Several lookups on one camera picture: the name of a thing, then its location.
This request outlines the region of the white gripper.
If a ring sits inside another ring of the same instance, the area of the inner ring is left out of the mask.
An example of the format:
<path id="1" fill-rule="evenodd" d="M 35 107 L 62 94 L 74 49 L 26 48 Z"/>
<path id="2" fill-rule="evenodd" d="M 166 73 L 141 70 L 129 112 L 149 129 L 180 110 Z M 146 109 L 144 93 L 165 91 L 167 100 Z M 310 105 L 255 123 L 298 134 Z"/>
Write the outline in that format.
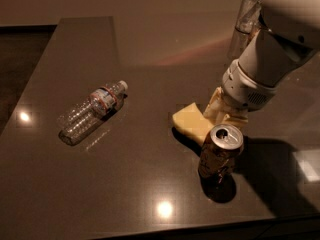
<path id="1" fill-rule="evenodd" d="M 224 73 L 221 87 L 215 89 L 203 116 L 214 124 L 241 129 L 248 123 L 248 111 L 260 110 L 275 94 L 275 88 L 259 84 L 245 74 L 236 59 Z"/>

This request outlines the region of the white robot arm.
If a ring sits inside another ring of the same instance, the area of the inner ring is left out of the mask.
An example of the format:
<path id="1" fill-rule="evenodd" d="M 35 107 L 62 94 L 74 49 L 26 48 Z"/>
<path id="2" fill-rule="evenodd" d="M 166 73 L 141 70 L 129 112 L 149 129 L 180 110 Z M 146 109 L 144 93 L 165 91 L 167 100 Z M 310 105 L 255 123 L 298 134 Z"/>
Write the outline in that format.
<path id="1" fill-rule="evenodd" d="M 320 0 L 262 0 L 259 25 L 223 75 L 203 116 L 214 124 L 245 125 L 280 82 L 320 49 Z"/>

